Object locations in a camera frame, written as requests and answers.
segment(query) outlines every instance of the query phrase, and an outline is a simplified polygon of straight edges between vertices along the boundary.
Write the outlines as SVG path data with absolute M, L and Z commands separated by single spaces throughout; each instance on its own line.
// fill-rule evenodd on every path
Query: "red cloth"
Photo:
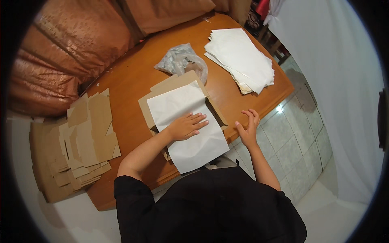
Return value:
M 261 16 L 261 20 L 265 20 L 268 12 L 269 12 L 269 3 L 270 0 L 261 0 L 258 4 L 257 9 L 255 12 L 257 12 Z

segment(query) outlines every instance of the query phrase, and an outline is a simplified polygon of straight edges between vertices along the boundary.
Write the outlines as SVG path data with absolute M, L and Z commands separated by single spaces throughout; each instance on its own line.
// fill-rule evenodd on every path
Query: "person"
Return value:
M 122 242 L 305 241 L 304 222 L 257 144 L 259 116 L 253 109 L 242 113 L 249 119 L 247 129 L 239 122 L 235 125 L 250 153 L 256 181 L 232 161 L 225 166 L 225 159 L 216 159 L 208 166 L 215 169 L 181 178 L 154 202 L 142 172 L 169 143 L 196 136 L 208 124 L 201 113 L 184 115 L 139 145 L 119 166 L 114 196 Z

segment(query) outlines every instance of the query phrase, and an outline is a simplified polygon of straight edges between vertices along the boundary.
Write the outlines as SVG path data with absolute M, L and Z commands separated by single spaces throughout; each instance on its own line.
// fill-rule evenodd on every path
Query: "finger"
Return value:
M 235 126 L 238 129 L 239 135 L 244 132 L 244 128 L 243 128 L 242 124 L 240 124 L 238 121 L 235 122 Z
M 192 125 L 196 124 L 196 123 L 199 123 L 201 120 L 205 119 L 207 117 L 207 115 L 201 115 L 199 116 L 198 118 L 194 118 L 191 122 L 192 122 Z
M 191 115 L 191 116 L 189 116 L 189 120 L 193 120 L 195 118 L 198 118 L 201 115 L 202 115 L 202 113 L 197 113 L 197 114 Z
M 249 112 L 251 112 L 254 115 L 254 122 L 256 124 L 258 124 L 258 122 L 259 122 L 259 115 L 258 115 L 257 111 L 255 111 L 254 109 L 249 108 Z
M 249 112 L 249 111 L 246 111 L 246 110 L 243 110 L 241 111 L 243 114 L 246 114 L 246 116 L 249 117 L 249 127 L 250 126 L 253 126 L 254 125 L 254 114 Z
M 187 134 L 187 135 L 185 136 L 185 139 L 188 139 L 188 138 L 190 138 L 190 137 L 193 137 L 194 135 L 197 135 L 197 134 L 200 134 L 200 132 L 197 131 L 197 130 L 194 130 L 193 132 Z
M 193 112 L 188 113 L 188 114 L 185 114 L 185 115 L 183 115 L 182 117 L 183 117 L 183 118 L 188 118 L 188 117 L 190 117 L 191 115 L 193 115 Z
M 209 123 L 209 121 L 203 121 L 203 122 L 197 123 L 197 124 L 193 125 L 193 129 L 199 130 L 200 128 L 208 125 L 208 123 Z

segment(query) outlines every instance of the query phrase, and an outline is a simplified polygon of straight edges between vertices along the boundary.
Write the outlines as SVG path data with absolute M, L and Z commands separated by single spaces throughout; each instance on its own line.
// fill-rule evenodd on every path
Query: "hand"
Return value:
M 198 130 L 208 125 L 209 121 L 200 122 L 206 117 L 207 115 L 203 115 L 201 113 L 196 115 L 189 113 L 175 119 L 164 129 L 164 131 L 166 130 L 172 140 L 186 140 L 199 134 L 200 132 Z
M 259 124 L 259 115 L 253 110 L 249 109 L 248 111 L 241 111 L 243 114 L 249 117 L 249 126 L 245 130 L 238 121 L 235 122 L 235 125 L 238 129 L 239 136 L 242 140 L 242 143 L 249 149 L 254 146 L 258 146 L 257 143 L 257 127 Z

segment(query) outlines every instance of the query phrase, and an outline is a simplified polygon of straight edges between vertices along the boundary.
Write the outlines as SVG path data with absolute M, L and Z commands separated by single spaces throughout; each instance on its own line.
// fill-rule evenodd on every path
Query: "white tile floor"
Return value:
M 307 88 L 297 63 L 289 57 L 282 65 L 295 90 L 261 119 L 257 142 L 281 189 L 294 205 L 308 192 L 332 156 L 327 130 Z M 240 138 L 229 144 L 226 153 L 238 159 L 242 169 L 254 180 L 250 154 Z M 177 179 L 154 189 L 157 201 Z

